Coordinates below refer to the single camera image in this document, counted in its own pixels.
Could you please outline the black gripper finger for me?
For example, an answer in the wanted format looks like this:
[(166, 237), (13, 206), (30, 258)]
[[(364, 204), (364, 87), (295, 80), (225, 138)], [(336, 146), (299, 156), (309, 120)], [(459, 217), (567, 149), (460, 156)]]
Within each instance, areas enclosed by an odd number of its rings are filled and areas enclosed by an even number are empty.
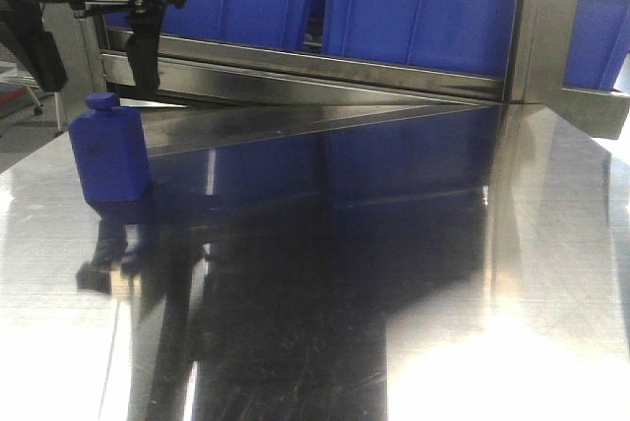
[(1, 0), (1, 44), (44, 91), (62, 91), (68, 77), (54, 36), (44, 29), (37, 2)]
[(158, 46), (164, 12), (161, 1), (152, 1), (126, 17), (132, 34), (125, 49), (138, 90), (157, 90), (160, 86)]

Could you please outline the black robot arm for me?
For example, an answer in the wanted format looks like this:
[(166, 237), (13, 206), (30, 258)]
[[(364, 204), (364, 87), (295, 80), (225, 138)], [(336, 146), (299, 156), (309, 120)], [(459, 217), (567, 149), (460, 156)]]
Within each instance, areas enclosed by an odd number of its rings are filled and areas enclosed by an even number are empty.
[(1, 0), (1, 43), (26, 68), (42, 90), (60, 92), (68, 82), (54, 36), (43, 26), (42, 8), (66, 4), (78, 19), (124, 12), (132, 34), (127, 59), (136, 87), (159, 88), (158, 44), (167, 6), (187, 0)]

